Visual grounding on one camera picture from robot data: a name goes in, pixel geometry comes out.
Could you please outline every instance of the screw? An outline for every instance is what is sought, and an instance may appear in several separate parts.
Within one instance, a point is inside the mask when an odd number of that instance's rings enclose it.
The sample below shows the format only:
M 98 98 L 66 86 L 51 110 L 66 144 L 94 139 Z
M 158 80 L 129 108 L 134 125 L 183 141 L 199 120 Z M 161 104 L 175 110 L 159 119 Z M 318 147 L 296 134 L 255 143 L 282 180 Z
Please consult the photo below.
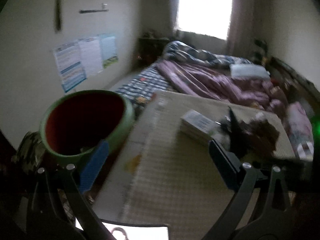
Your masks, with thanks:
M 273 166 L 272 168 L 275 172 L 280 172 L 281 169 L 278 166 Z
M 39 173 L 39 174 L 44 173 L 44 168 L 39 168 L 39 169 L 38 169 L 38 173 Z
M 71 171 L 71 170 L 73 170 L 75 168 L 75 165 L 70 163 L 70 164 L 67 165 L 66 168 L 67 168 L 68 171 Z
M 242 163 L 242 167 L 244 167 L 245 169 L 250 169 L 252 166 L 250 163 Z

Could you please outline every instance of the white pillow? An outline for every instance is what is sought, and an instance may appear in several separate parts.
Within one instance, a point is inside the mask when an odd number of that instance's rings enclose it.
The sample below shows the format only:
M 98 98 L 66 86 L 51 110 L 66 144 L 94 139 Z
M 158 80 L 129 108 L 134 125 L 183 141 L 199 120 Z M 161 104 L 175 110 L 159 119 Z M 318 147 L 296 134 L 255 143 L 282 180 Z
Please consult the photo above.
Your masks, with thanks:
M 269 72 L 263 66 L 254 64 L 231 64 L 231 77 L 234 78 L 261 78 L 270 80 Z

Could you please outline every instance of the wall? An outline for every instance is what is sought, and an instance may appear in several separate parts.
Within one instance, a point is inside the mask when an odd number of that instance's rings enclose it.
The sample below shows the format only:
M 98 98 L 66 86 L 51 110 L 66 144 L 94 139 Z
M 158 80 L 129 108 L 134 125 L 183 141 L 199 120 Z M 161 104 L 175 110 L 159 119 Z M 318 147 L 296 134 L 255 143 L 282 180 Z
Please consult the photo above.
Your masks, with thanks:
M 108 13 L 79 14 L 107 3 Z M 55 0 L 8 0 L 0 13 L 0 129 L 18 147 L 38 130 L 46 109 L 64 95 L 52 49 L 76 38 L 115 34 L 119 62 L 76 90 L 102 89 L 130 71 L 141 34 L 141 0 L 62 0 L 61 33 L 54 32 Z
M 142 0 L 143 31 L 155 30 L 160 36 L 171 36 L 169 0 Z
M 311 0 L 274 0 L 270 54 L 320 89 L 320 14 Z
M 272 39 L 272 0 L 254 0 L 253 12 L 253 30 L 252 36 L 254 38 L 265 40 L 270 44 Z M 252 50 L 257 47 L 252 42 Z

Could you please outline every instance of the bright window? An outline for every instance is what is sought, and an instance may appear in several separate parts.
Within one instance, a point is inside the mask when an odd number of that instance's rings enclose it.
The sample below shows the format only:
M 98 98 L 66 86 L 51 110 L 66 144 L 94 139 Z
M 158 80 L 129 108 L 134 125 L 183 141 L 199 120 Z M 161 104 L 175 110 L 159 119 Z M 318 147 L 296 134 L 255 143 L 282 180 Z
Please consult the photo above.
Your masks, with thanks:
M 226 40 L 232 0 L 179 0 L 177 27 Z

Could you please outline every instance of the poster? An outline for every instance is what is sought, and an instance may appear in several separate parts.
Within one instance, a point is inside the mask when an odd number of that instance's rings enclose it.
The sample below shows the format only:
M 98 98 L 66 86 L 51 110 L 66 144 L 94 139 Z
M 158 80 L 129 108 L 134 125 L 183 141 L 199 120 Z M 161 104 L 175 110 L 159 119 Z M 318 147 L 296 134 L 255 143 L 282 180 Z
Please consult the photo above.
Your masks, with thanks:
M 78 41 L 81 63 L 86 76 L 96 75 L 103 70 L 100 40 L 98 37 L 80 39 Z
M 65 93 L 86 79 L 78 42 L 70 42 L 56 48 L 54 56 Z
M 65 93 L 87 77 L 118 62 L 116 37 L 107 34 L 69 42 L 53 51 Z
M 108 36 L 107 34 L 100 34 L 99 38 L 103 68 L 107 68 L 112 63 L 118 62 L 118 55 L 116 52 L 116 37 Z

